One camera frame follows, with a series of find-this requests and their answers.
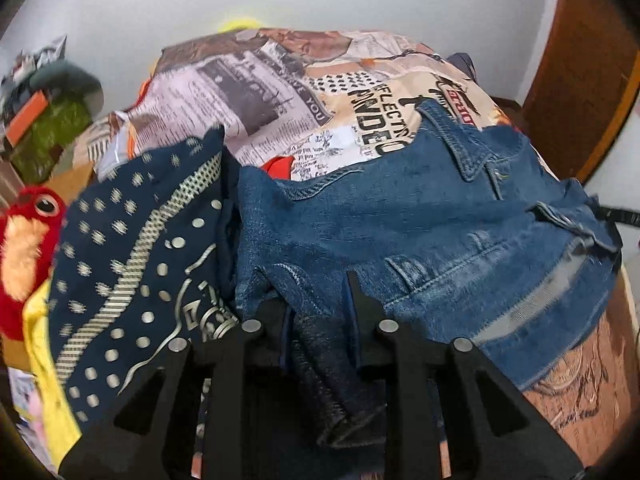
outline white wall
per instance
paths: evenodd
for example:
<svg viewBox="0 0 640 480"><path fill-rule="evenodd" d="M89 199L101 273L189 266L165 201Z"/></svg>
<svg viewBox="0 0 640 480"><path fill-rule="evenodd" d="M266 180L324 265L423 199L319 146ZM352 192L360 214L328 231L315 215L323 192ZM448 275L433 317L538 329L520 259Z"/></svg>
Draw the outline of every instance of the white wall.
<svg viewBox="0 0 640 480"><path fill-rule="evenodd" d="M597 194L603 205L640 210L640 99L585 189L589 194ZM625 244L622 251L625 262L640 258L640 230L620 224L618 229Z"/></svg>
<svg viewBox="0 0 640 480"><path fill-rule="evenodd" d="M5 51L0 40L0 78L5 76L9 72L11 66L11 55Z"/></svg>
<svg viewBox="0 0 640 480"><path fill-rule="evenodd" d="M542 55L545 53L546 42L549 39L549 33L551 32L551 26L554 22L557 5L558 0L545 0L545 6L542 16L540 17L540 26L538 28L536 41L533 44L529 63L524 76L522 77L520 89L518 90L518 94L515 99L521 105L524 104L524 99L527 98L533 79L536 77L536 73L538 72Z"/></svg>
<svg viewBox="0 0 640 480"><path fill-rule="evenodd" d="M36 49L67 33L67 58L100 78L104 110L126 107L163 46L251 16L265 25L302 29L382 28L423 41L445 56L466 51L489 94L516 98L545 1L27 0L0 40L10 54L9 61L0 57L0 69L21 49Z"/></svg>

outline dark denim jeans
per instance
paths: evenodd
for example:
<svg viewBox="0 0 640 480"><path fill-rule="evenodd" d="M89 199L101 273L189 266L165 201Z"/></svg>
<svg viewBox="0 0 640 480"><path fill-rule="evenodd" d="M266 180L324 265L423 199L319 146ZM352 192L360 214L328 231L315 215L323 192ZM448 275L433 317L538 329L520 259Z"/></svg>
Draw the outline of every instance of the dark denim jeans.
<svg viewBox="0 0 640 480"><path fill-rule="evenodd" d="M620 262L576 180L558 182L522 134L454 123L433 100L412 144L306 182L242 168L236 301L295 311L290 360L319 441L377 442L379 385L348 359L347 269L425 337L471 338L520 388L597 323Z"/></svg>

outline red fabric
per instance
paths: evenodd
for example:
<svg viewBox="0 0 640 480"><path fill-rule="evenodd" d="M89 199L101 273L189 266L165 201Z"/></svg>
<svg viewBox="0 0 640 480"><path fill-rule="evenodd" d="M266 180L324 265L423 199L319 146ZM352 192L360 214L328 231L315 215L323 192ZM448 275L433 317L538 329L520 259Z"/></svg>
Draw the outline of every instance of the red fabric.
<svg viewBox="0 0 640 480"><path fill-rule="evenodd" d="M36 208L36 203L42 195L49 195L58 206L58 211L53 216L41 214ZM52 190L43 186L25 187L18 195L15 205L11 206L6 216L0 217L0 265L4 260L4 229L7 219L13 216L23 216L27 219L37 219L49 227L40 243L40 257L36 264L34 286L30 295L49 277L49 267L53 259L53 253L60 236L60 226L65 216L66 206L64 201ZM22 309L24 302L11 298L4 290L0 279L0 331L9 339L22 341Z"/></svg>
<svg viewBox="0 0 640 480"><path fill-rule="evenodd" d="M271 178L291 180L292 165L293 156L274 156L263 165L262 169L269 173Z"/></svg>

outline pile of clothes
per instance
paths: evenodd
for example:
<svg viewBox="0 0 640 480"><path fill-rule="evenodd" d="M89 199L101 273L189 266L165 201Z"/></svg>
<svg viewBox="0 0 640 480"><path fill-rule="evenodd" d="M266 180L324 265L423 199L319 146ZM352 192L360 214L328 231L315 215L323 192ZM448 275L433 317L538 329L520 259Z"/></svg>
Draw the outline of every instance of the pile of clothes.
<svg viewBox="0 0 640 480"><path fill-rule="evenodd" d="M64 59L66 36L20 53L0 82L0 156L25 184L46 181L66 146L92 123L84 96L100 89Z"/></svg>
<svg viewBox="0 0 640 480"><path fill-rule="evenodd" d="M545 169L473 73L402 36L169 47L101 124L68 158L97 182L57 211L52 275L22 313L56 465L174 338L223 337L269 298L293 317L283 362L317 445L379 444L347 270L391 319L468 337L525 389L595 327L620 266L596 200Z"/></svg>

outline yellow object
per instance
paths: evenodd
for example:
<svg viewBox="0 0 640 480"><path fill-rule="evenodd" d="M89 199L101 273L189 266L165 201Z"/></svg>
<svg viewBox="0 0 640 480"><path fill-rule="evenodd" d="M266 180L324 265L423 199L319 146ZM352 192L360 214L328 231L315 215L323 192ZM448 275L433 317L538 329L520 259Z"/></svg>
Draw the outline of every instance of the yellow object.
<svg viewBox="0 0 640 480"><path fill-rule="evenodd" d="M49 309L46 299L49 297L50 284L51 280L44 282L25 304L22 329L31 371L42 400L42 421L49 444L49 456L57 469L81 433L58 384L49 349Z"/></svg>
<svg viewBox="0 0 640 480"><path fill-rule="evenodd" d="M230 30L241 30L244 28L263 28L264 25L254 18L237 18L229 20L218 27L218 32L229 32Z"/></svg>

